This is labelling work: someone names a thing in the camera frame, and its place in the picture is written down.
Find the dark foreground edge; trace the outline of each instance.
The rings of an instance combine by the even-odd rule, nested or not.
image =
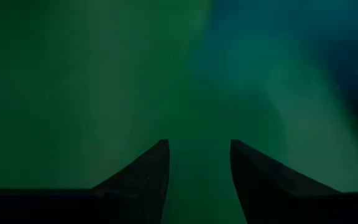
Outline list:
[[[358,192],[340,193],[231,141],[234,186],[249,224],[358,223]]]
[[[0,223],[160,223],[170,150],[161,140],[89,190],[0,190]]]

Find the pointed dark shape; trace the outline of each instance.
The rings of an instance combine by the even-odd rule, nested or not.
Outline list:
[[[150,223],[161,221],[170,151],[159,141],[93,189],[0,190],[0,223]]]
[[[231,141],[230,158],[249,224],[358,223],[358,193],[340,193],[240,140]]]

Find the green background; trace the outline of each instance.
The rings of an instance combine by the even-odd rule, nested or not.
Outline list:
[[[207,0],[0,0],[0,188],[90,188],[169,138],[164,223],[245,222],[230,139],[358,190],[358,122],[324,70],[296,41],[242,37],[219,52],[238,79],[220,82],[213,64],[194,66],[210,11]]]

